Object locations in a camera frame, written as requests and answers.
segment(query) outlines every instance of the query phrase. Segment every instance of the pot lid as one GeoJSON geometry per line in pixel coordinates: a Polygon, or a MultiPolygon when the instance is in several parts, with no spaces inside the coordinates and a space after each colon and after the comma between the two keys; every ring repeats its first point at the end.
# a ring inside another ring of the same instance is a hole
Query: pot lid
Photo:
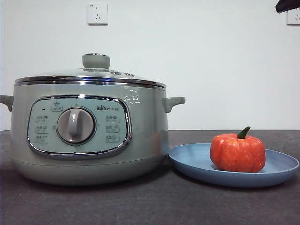
{"type": "Polygon", "coordinates": [[[84,68],[42,73],[37,76],[17,79],[15,83],[38,82],[41,84],[48,81],[94,81],[132,83],[166,88],[166,85],[163,83],[146,80],[131,73],[109,69],[110,58],[104,54],[85,54],[82,56],[82,63],[84,68]]]}

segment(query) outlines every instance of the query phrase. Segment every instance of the orange pumpkin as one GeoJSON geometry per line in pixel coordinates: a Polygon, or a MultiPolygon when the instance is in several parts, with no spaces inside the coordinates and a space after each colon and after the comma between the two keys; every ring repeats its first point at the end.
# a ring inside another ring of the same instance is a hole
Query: orange pumpkin
{"type": "Polygon", "coordinates": [[[246,135],[249,129],[246,127],[238,135],[223,134],[213,138],[210,158],[220,170],[256,173],[264,167],[264,144],[260,139],[246,135]]]}

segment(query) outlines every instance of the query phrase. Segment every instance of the chrome trim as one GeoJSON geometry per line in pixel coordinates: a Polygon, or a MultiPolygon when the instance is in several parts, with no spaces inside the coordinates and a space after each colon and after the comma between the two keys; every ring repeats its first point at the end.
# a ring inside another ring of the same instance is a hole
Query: chrome trim
{"type": "Polygon", "coordinates": [[[153,89],[159,89],[164,90],[165,87],[160,86],[154,86],[154,85],[148,85],[148,84],[137,84],[137,83],[122,83],[122,82],[103,82],[103,81],[28,81],[28,82],[19,82],[14,84],[14,86],[23,86],[23,85],[35,85],[35,84],[80,84],[80,85],[86,85],[86,84],[94,84],[94,85],[112,85],[112,86],[129,86],[129,87],[141,87],[141,88],[153,88],[153,89]]]}
{"type": "Polygon", "coordinates": [[[147,81],[147,80],[139,80],[139,79],[131,79],[131,78],[117,78],[117,77],[97,77],[97,76],[66,76],[66,75],[55,75],[55,76],[32,76],[32,77],[24,77],[15,80],[15,84],[24,83],[24,82],[39,82],[45,83],[48,81],[85,81],[85,82],[106,82],[106,83],[127,83],[127,84],[140,84],[140,85],[150,85],[161,88],[166,88],[166,85],[159,82],[147,81]]]}
{"type": "Polygon", "coordinates": [[[95,100],[106,100],[106,101],[116,101],[116,102],[119,102],[120,105],[123,107],[124,112],[125,112],[124,116],[126,118],[125,119],[125,123],[126,123],[127,132],[126,132],[126,137],[122,141],[121,144],[119,144],[117,147],[112,148],[112,149],[108,149],[108,150],[104,150],[104,151],[89,152],[89,153],[85,153],[85,152],[78,152],[78,153],[48,152],[48,151],[44,151],[44,150],[39,149],[39,148],[37,148],[37,147],[34,146],[34,144],[30,141],[30,138],[29,138],[29,121],[30,121],[30,117],[31,117],[32,107],[34,106],[34,104],[36,102],[42,101],[42,100],[60,99],[60,98],[78,98],[78,97],[79,97],[79,95],[54,95],[54,96],[47,96],[47,97],[39,98],[38,100],[36,100],[32,104],[31,109],[30,109],[30,114],[29,114],[28,125],[27,125],[27,141],[28,141],[29,147],[33,150],[33,152],[35,152],[35,153],[37,153],[37,154],[39,154],[41,156],[44,156],[44,157],[47,157],[47,158],[52,158],[52,159],[60,159],[60,160],[84,160],[84,159],[93,159],[93,158],[103,158],[103,157],[115,156],[115,155],[121,153],[123,150],[125,150],[127,148],[127,146],[130,144],[130,141],[132,139],[132,126],[131,126],[131,118],[130,118],[128,106],[126,105],[126,103],[123,100],[121,100],[121,99],[119,99],[117,97],[95,96],[95,95],[85,95],[82,98],[95,99],[95,100]]]}

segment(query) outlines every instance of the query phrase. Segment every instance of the control panel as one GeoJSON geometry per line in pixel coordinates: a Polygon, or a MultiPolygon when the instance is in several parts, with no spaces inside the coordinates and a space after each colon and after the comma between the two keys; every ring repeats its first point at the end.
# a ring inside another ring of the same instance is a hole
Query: control panel
{"type": "Polygon", "coordinates": [[[118,98],[51,96],[31,108],[28,141],[34,151],[46,156],[106,157],[118,154],[130,139],[129,111],[118,98]]]}

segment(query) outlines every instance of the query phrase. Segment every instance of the power socket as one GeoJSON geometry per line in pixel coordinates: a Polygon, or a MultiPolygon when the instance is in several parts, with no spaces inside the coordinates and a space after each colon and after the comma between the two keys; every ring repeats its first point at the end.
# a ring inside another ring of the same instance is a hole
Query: power socket
{"type": "Polygon", "coordinates": [[[108,6],[107,3],[88,5],[88,23],[89,25],[107,25],[108,24],[108,6]]]}
{"type": "Polygon", "coordinates": [[[300,25],[300,8],[292,9],[286,12],[287,25],[300,25]]]}

